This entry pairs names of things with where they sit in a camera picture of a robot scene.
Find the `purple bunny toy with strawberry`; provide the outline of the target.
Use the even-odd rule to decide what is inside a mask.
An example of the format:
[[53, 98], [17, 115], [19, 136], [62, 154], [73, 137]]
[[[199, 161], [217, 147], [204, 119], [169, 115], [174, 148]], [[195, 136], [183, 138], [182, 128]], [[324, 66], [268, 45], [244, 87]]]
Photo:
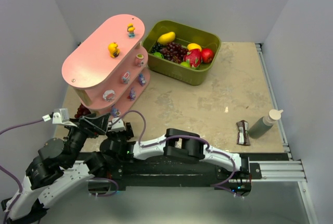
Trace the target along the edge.
[[112, 115], [112, 117], [117, 118], [117, 117], [120, 117], [121, 112], [120, 112], [120, 110], [118, 108], [112, 106], [112, 108], [111, 108], [111, 115]]

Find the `yellow duck toy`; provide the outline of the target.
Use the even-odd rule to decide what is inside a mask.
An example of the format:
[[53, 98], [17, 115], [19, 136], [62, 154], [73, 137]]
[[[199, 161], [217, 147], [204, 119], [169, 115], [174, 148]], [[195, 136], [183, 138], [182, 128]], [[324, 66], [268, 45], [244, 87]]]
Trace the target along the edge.
[[108, 45], [108, 51], [110, 54], [110, 57], [117, 58], [120, 54], [120, 49], [118, 48], [118, 44], [116, 42], [110, 43]]

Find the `pink round toy white face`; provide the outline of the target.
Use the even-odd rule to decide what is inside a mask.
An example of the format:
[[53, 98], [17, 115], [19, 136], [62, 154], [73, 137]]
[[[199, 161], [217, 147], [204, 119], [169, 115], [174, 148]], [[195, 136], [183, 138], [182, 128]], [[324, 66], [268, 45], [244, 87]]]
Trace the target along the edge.
[[106, 102], [112, 102], [115, 98], [115, 95], [116, 95], [116, 93], [114, 90], [106, 90], [103, 93], [103, 100]]

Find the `yellow minion toy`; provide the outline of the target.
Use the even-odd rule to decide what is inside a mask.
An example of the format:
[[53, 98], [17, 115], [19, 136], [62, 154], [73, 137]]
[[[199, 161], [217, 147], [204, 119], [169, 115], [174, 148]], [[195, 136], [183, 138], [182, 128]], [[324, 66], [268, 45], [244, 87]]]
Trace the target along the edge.
[[129, 38], [134, 38], [135, 37], [135, 27], [132, 23], [129, 23], [127, 26], [127, 33]]

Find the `pink toy with green center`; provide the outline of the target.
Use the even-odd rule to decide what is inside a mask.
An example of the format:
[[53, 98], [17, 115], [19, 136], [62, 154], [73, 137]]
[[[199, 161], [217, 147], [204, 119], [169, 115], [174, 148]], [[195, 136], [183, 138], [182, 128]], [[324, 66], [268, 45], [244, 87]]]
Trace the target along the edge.
[[144, 58], [145, 56], [141, 53], [135, 56], [135, 65], [138, 67], [142, 67], [144, 65]]

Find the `purple bunny toy blue bow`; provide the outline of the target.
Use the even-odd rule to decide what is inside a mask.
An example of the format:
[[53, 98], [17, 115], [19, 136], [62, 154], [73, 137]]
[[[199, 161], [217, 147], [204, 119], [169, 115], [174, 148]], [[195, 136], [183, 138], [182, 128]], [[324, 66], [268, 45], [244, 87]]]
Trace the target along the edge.
[[141, 86], [145, 86], [146, 85], [146, 79], [145, 79], [145, 76], [143, 73], [140, 73], [138, 75], [138, 83], [141, 85]]

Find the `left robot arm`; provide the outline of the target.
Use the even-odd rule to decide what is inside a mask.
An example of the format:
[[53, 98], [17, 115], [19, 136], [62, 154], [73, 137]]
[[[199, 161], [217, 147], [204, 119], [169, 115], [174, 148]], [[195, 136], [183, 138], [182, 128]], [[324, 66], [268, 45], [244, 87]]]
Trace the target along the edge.
[[100, 152], [91, 152], [77, 167], [74, 164], [87, 139], [106, 135], [109, 117], [109, 114], [90, 114], [64, 121], [68, 129], [66, 139], [49, 139], [28, 165], [15, 195], [1, 202], [3, 222], [34, 223], [71, 189], [104, 175], [106, 160]]

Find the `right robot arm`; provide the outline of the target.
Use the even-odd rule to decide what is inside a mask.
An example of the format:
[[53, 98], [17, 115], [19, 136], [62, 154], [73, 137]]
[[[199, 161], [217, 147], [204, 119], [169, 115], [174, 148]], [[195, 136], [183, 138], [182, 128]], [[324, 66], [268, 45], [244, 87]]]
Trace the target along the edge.
[[133, 136], [130, 124], [121, 131], [111, 126], [99, 150], [121, 161], [147, 160], [163, 155], [188, 164], [204, 162], [216, 165], [230, 178], [250, 174], [247, 156], [215, 148], [195, 133], [168, 128], [164, 135], [142, 143], [131, 142]]

